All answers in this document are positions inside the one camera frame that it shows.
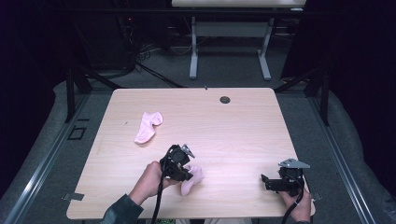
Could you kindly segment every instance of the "pink sock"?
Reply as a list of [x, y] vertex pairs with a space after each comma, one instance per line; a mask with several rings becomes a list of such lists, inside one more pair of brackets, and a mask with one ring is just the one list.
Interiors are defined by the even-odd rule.
[[199, 166], [189, 166], [186, 165], [186, 169], [189, 170], [189, 173], [193, 175], [190, 180], [185, 180], [181, 183], [181, 195], [186, 196], [190, 193], [190, 189], [192, 186], [201, 182], [205, 177], [202, 172], [202, 168]]
[[139, 133], [137, 134], [134, 141], [137, 144], [146, 143], [155, 134], [153, 125], [160, 125], [163, 123], [163, 116], [160, 112], [155, 113], [143, 113], [143, 118], [140, 123]]

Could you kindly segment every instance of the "table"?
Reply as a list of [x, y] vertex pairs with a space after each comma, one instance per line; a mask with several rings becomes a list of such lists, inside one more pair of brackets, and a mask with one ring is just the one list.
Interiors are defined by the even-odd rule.
[[[224, 104], [220, 98], [229, 97]], [[144, 112], [163, 124], [143, 145], [134, 138]], [[296, 153], [274, 91], [265, 88], [120, 89], [113, 92], [67, 210], [71, 219], [102, 218], [129, 193], [146, 165], [174, 144], [187, 144], [205, 179], [181, 196], [180, 184], [163, 192], [158, 218], [282, 217], [282, 199], [266, 190], [261, 174], [279, 179], [280, 161]], [[156, 197], [140, 218], [151, 218]]]
[[[305, 0], [172, 0], [173, 7], [263, 7], [263, 8], [293, 8], [304, 7]], [[198, 49], [197, 36], [242, 36], [263, 37], [262, 48], [257, 51], [262, 76], [271, 80], [265, 53], [272, 33], [273, 19], [268, 22], [210, 22], [191, 20], [191, 66], [190, 78], [197, 77]]]

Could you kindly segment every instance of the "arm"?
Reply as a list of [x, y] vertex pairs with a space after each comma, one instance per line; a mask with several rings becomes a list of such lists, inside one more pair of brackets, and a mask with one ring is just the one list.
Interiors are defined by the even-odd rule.
[[[282, 196], [283, 201], [287, 207], [290, 207], [292, 204], [296, 202], [298, 196], [290, 197], [286, 191], [280, 191], [280, 196]], [[294, 221], [309, 223], [311, 220], [311, 195], [309, 192], [304, 189], [304, 197], [301, 199], [299, 204], [291, 211], [290, 216], [294, 219]]]
[[[123, 195], [106, 210], [102, 223], [136, 223], [137, 218], [143, 212], [140, 205], [147, 198], [157, 195], [161, 174], [161, 166], [157, 161], [149, 164], [129, 195]], [[177, 182], [165, 178], [163, 188], [165, 189]]]

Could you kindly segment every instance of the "person's right hand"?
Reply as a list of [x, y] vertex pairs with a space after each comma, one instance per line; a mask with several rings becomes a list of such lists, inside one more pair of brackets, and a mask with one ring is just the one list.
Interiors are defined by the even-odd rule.
[[[290, 197], [289, 193], [286, 191], [280, 191], [279, 194], [283, 198], [283, 201], [285, 201], [285, 204], [288, 208], [294, 204], [298, 198], [298, 195]], [[290, 216], [296, 222], [311, 220], [311, 195], [306, 189], [304, 189], [304, 197], [293, 209], [293, 211], [291, 211]]]
[[[129, 193], [129, 197], [132, 201], [141, 205], [148, 197], [157, 195], [162, 173], [159, 162], [153, 161], [149, 164], [140, 176], [139, 180], [137, 180], [134, 189]], [[163, 188], [166, 189], [170, 185], [174, 185], [176, 183], [178, 183], [178, 181], [164, 178]]]

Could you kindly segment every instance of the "black sleeve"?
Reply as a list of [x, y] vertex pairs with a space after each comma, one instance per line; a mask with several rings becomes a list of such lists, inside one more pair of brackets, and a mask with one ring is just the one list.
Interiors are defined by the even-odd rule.
[[128, 195], [124, 194], [115, 203], [113, 203], [105, 212], [102, 224], [135, 224], [137, 218], [143, 212], [143, 208], [134, 201], [132, 201]]

